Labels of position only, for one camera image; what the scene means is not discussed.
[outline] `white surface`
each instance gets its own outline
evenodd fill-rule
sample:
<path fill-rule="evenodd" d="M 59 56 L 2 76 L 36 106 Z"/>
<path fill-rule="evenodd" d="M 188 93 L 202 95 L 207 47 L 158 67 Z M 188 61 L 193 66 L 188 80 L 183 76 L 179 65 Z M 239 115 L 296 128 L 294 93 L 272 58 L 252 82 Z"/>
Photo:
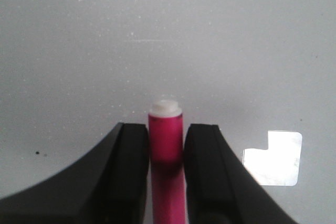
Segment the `white surface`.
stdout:
<path fill-rule="evenodd" d="M 268 131 L 268 149 L 245 149 L 243 165 L 260 185 L 294 186 L 298 182 L 302 135 Z"/>
<path fill-rule="evenodd" d="M 239 157 L 300 132 L 297 184 L 266 190 L 299 223 L 336 223 L 335 3 L 0 0 L 0 194 L 174 99 L 185 129 L 219 124 Z"/>
<path fill-rule="evenodd" d="M 174 100 L 160 100 L 151 106 L 149 114 L 159 118 L 172 118 L 182 114 L 179 103 Z"/>

